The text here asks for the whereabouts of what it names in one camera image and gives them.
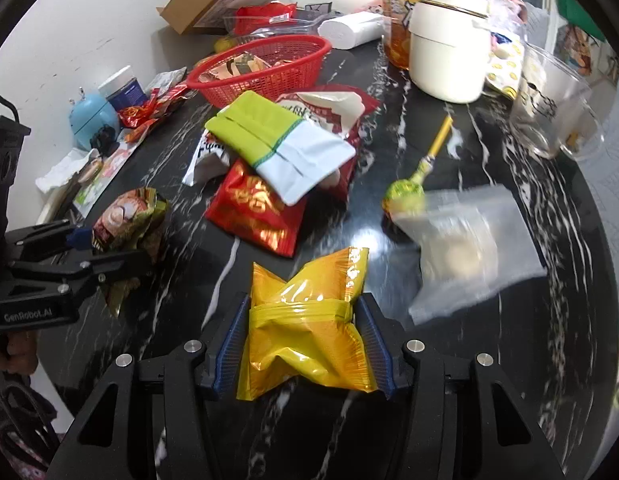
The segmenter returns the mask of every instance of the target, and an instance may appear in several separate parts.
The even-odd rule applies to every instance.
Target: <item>yellow lollipop stick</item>
[[[438,155],[438,152],[441,150],[443,142],[447,138],[449,134],[449,129],[451,128],[452,119],[451,116],[448,116],[441,124],[436,137],[433,140],[432,146],[430,146],[427,155],[424,156],[420,162],[418,163],[418,168],[414,171],[414,174],[409,179],[401,179],[392,182],[391,186],[387,188],[385,192],[385,197],[383,198],[381,205],[382,208],[387,212],[387,206],[390,200],[394,200],[396,198],[400,198],[406,196],[408,194],[423,194],[423,181],[426,176],[429,175],[433,170],[433,162]]]

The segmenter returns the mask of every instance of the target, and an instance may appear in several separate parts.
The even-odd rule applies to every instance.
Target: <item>metal screw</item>
[[[419,341],[418,339],[410,339],[407,342],[407,349],[414,353],[422,352],[425,350],[425,343]]]
[[[125,368],[127,365],[131,364],[133,358],[129,354],[121,354],[116,358],[116,366],[120,366],[121,368]]]
[[[196,339],[190,339],[187,343],[183,345],[183,348],[186,352],[193,354],[194,352],[198,352],[203,347],[200,341]]]
[[[483,366],[491,366],[494,364],[494,358],[490,354],[482,353],[476,356],[476,361],[478,364]]]

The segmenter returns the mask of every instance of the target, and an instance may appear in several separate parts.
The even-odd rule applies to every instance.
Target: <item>orange juice bottle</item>
[[[409,17],[416,0],[383,0],[383,47],[389,61],[409,68]]]

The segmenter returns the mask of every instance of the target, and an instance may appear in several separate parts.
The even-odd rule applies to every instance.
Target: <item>blue alarm clock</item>
[[[89,151],[92,147],[97,147],[92,145],[93,139],[103,141],[104,132],[109,132],[113,143],[121,131],[116,110],[101,94],[86,95],[82,88],[79,90],[80,100],[78,102],[70,100],[73,105],[70,111],[70,127],[76,144]]]

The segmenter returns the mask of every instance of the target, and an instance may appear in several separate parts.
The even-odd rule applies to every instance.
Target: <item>red plastic basket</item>
[[[223,108],[247,90],[275,100],[280,94],[314,85],[320,73],[323,58],[332,49],[328,40],[320,36],[289,34],[235,46],[202,62],[189,76],[187,86],[200,91],[217,108]],[[234,57],[249,52],[274,65],[277,61],[291,60],[259,72],[229,79],[201,82],[203,72],[217,67]]]

